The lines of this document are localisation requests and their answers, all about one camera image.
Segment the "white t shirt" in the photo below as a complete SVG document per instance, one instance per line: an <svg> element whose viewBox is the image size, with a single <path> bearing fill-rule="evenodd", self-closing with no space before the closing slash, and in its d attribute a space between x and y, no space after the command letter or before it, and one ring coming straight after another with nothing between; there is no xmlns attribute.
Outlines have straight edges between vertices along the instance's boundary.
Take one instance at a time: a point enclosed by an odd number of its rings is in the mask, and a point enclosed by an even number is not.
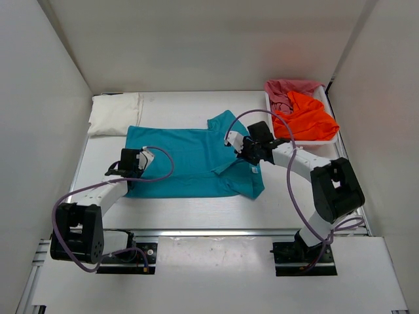
<svg viewBox="0 0 419 314"><path fill-rule="evenodd" d="M88 136L126 136L130 126L140 124L143 100L138 92L94 96Z"/></svg>

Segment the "teal polo shirt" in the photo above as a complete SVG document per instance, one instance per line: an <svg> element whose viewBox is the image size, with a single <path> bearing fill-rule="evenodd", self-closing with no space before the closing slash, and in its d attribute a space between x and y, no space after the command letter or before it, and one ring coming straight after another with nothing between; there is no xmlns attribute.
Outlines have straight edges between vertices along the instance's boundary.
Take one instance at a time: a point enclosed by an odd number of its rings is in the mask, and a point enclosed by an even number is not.
<svg viewBox="0 0 419 314"><path fill-rule="evenodd" d="M259 166L236 157L226 147L228 129L246 128L225 111L207 121L207 129L158 129L131 126L126 148L151 148L155 158L135 183L129 198L220 198L243 195L256 199L264 190Z"/></svg>

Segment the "orange shirt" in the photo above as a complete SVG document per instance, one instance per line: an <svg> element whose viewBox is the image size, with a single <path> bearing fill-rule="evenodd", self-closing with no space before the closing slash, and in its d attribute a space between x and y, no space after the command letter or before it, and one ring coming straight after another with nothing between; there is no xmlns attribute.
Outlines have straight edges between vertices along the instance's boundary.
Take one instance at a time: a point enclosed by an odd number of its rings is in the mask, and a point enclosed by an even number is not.
<svg viewBox="0 0 419 314"><path fill-rule="evenodd" d="M325 112L321 101L295 91L288 92L287 96L293 112L274 112L290 127L296 141L330 141L337 134L339 125Z"/></svg>

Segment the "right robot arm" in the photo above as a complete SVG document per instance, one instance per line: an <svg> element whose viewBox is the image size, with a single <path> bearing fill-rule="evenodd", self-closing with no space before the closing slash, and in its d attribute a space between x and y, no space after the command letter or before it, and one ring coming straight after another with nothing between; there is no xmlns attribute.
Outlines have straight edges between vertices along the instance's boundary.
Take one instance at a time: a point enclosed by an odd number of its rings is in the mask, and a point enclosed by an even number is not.
<svg viewBox="0 0 419 314"><path fill-rule="evenodd" d="M311 184L315 211L295 234L291 247L280 251L285 258L307 262L330 244L344 219L365 203L352 165L346 158L330 160L298 148L289 139L276 139L265 122L251 125L248 132L227 133L225 145L234 148L237 158L254 166L264 161L284 167L288 183L295 173Z"/></svg>

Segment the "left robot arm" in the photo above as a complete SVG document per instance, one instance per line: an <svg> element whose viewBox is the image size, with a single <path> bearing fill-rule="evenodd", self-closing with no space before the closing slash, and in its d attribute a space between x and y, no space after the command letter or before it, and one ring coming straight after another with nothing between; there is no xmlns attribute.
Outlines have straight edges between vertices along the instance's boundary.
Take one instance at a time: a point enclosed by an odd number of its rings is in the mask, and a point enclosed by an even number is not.
<svg viewBox="0 0 419 314"><path fill-rule="evenodd" d="M154 158L146 147L124 148L120 160L105 172L104 181L75 190L74 194L83 195L76 202L66 202L66 197L59 200L52 210L52 259L72 261L87 272L91 272L87 264L99 266L104 258L133 260L138 253L133 234L126 230L105 231L103 217L134 188Z"/></svg>

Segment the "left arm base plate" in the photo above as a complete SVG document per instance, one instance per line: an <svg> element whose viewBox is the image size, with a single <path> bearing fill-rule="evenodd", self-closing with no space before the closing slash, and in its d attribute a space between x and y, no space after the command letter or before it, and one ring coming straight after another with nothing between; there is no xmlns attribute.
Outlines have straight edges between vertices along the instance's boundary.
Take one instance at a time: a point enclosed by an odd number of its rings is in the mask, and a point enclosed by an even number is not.
<svg viewBox="0 0 419 314"><path fill-rule="evenodd" d="M154 275L158 256L157 238L135 237L133 238L133 244L136 244L136 247L145 253L147 269L145 269L143 255L135 251L105 258L96 273L104 275Z"/></svg>

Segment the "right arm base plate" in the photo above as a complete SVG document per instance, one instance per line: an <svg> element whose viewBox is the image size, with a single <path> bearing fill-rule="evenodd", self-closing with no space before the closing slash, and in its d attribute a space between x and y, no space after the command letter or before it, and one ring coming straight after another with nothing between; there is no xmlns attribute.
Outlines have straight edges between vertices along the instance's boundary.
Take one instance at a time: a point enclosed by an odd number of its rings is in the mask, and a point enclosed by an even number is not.
<svg viewBox="0 0 419 314"><path fill-rule="evenodd" d="M295 242L273 242L276 277L336 276L337 269L330 245L320 243L311 249Z"/></svg>

